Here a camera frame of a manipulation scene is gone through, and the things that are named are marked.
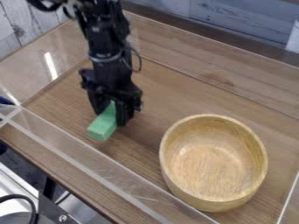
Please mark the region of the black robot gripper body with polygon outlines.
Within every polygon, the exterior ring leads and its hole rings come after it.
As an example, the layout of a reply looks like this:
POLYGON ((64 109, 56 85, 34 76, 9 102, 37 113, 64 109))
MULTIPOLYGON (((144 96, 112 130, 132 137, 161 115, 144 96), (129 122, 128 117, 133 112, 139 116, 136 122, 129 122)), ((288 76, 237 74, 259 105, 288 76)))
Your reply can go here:
POLYGON ((89 55, 88 58, 92 68, 79 70, 81 88, 87 93, 107 94, 109 101, 128 102, 139 111, 143 91, 132 81, 132 54, 124 53, 108 58, 89 55))

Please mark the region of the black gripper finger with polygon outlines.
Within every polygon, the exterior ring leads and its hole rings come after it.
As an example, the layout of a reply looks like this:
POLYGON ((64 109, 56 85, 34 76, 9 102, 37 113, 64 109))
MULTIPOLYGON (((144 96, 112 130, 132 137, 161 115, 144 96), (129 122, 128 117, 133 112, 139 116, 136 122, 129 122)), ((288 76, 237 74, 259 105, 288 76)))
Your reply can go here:
POLYGON ((107 94, 97 94, 88 92, 88 100, 96 115, 100 115, 109 105, 107 94))
POLYGON ((132 119, 135 114, 133 106, 124 101, 116 101, 116 125, 123 127, 127 125, 128 121, 132 119))

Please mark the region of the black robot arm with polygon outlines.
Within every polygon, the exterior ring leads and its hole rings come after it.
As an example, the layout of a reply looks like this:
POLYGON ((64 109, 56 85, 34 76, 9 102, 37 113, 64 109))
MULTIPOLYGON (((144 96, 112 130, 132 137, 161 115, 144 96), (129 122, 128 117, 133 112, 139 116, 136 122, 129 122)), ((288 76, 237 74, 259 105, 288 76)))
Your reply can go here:
POLYGON ((116 124, 127 125, 135 112, 141 109, 143 91, 132 81, 132 56, 136 49, 127 41, 131 34, 129 22, 120 0, 26 0, 42 12, 63 10, 75 18, 88 42, 88 59, 92 68, 79 70, 81 87, 96 114, 109 104, 116 105, 116 124))

